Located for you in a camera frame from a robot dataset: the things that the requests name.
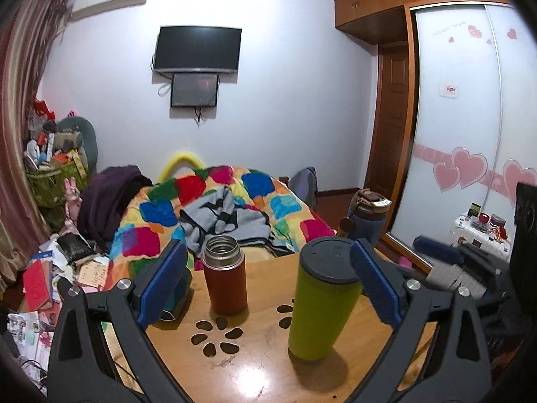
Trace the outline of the brown wooden door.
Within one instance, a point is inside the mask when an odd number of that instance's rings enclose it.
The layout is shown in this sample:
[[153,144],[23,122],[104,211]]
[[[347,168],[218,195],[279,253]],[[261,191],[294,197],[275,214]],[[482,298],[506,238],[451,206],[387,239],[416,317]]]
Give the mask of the brown wooden door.
[[365,186],[391,199],[403,143],[409,95],[406,42],[380,47],[375,121]]

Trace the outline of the grey black striped garment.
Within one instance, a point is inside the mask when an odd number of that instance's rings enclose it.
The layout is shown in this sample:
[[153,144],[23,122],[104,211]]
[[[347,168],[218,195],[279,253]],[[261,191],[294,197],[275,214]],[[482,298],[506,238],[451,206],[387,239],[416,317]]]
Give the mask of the grey black striped garment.
[[239,245],[267,245],[270,224],[260,211],[235,202],[232,190],[220,186],[203,195],[179,212],[188,250],[201,258],[207,241],[213,236],[227,235]]

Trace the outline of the small framed wall screen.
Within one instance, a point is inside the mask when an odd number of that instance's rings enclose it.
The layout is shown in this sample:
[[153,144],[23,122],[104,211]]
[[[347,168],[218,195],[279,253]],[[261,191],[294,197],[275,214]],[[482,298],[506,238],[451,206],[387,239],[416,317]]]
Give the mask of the small framed wall screen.
[[173,108],[215,107],[219,77],[206,73],[175,73],[171,83],[170,106]]

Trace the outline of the black wall television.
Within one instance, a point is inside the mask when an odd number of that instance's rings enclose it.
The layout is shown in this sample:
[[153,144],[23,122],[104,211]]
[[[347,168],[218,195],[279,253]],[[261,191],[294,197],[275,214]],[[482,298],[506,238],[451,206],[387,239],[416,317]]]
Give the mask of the black wall television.
[[242,30],[231,27],[160,27],[154,69],[162,73],[236,73]]

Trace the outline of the pink striped curtain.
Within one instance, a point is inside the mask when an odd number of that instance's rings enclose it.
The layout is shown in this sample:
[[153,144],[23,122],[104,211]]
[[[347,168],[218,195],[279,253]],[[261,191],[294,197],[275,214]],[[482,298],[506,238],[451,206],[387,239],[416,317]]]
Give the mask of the pink striped curtain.
[[23,163],[28,115],[67,0],[23,0],[1,27],[1,291],[46,239]]

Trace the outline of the red thermos steel rim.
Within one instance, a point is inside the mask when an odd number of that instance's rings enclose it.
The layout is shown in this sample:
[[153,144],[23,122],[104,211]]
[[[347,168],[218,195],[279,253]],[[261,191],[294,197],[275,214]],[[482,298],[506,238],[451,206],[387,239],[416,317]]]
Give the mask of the red thermos steel rim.
[[216,314],[233,316],[248,306],[245,256],[232,236],[213,236],[201,257],[207,291]]

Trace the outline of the blue bottle with brown lid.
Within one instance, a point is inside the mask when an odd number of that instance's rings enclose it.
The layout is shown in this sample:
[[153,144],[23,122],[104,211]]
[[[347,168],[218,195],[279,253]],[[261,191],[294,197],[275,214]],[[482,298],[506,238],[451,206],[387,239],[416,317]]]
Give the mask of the blue bottle with brown lid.
[[390,199],[369,188],[360,188],[353,195],[346,217],[340,220],[337,236],[352,240],[366,239],[377,245],[391,207]]

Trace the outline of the dark purple garment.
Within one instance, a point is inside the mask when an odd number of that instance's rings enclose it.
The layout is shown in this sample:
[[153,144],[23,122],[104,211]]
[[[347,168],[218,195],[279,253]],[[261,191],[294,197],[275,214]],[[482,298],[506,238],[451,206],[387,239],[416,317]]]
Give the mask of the dark purple garment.
[[96,174],[82,191],[78,231],[109,251],[120,221],[131,200],[152,181],[138,166],[110,167]]

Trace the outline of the wardrobe with heart decals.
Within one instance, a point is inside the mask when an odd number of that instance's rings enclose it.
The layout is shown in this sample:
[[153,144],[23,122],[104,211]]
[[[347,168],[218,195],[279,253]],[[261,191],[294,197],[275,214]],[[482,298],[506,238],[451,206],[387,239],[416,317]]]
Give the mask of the wardrobe with heart decals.
[[335,0],[337,30],[406,42],[409,95],[384,242],[448,245],[472,203],[514,241],[516,186],[536,181],[536,42],[508,0]]

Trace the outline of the white hard-shell suitcase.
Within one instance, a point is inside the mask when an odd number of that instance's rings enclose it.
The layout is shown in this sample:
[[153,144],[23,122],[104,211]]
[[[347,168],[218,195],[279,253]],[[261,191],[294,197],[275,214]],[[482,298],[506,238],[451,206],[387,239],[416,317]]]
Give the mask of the white hard-shell suitcase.
[[451,226],[451,242],[454,245],[468,243],[478,249],[509,262],[511,243],[505,229],[505,220],[495,214],[482,211],[472,203],[468,211],[458,216]]

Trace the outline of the green bottle with clear neck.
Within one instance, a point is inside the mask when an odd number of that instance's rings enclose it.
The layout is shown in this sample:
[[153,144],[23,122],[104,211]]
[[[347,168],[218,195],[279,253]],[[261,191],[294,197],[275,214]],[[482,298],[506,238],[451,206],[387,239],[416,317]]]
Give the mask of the green bottle with clear neck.
[[327,358],[362,293],[350,263],[351,245],[349,239],[324,236],[299,253],[289,328],[289,350],[296,358]]

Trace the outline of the white wall air conditioner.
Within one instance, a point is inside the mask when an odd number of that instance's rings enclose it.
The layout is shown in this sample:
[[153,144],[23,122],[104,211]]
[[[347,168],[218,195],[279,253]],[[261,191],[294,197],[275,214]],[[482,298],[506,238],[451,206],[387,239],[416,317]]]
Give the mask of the white wall air conditioner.
[[100,15],[109,11],[143,5],[147,0],[77,0],[74,2],[71,19],[78,21],[93,15]]

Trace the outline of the grey chair with clutter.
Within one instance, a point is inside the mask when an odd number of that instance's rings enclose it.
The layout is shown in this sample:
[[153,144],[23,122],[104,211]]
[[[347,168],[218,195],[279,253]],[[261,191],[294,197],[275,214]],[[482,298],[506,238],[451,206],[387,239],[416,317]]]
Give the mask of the grey chair with clutter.
[[23,160],[37,208],[49,223],[62,223],[65,180],[74,179],[83,190],[96,169],[96,132],[75,113],[56,120],[51,112],[37,111],[27,119],[27,130]]

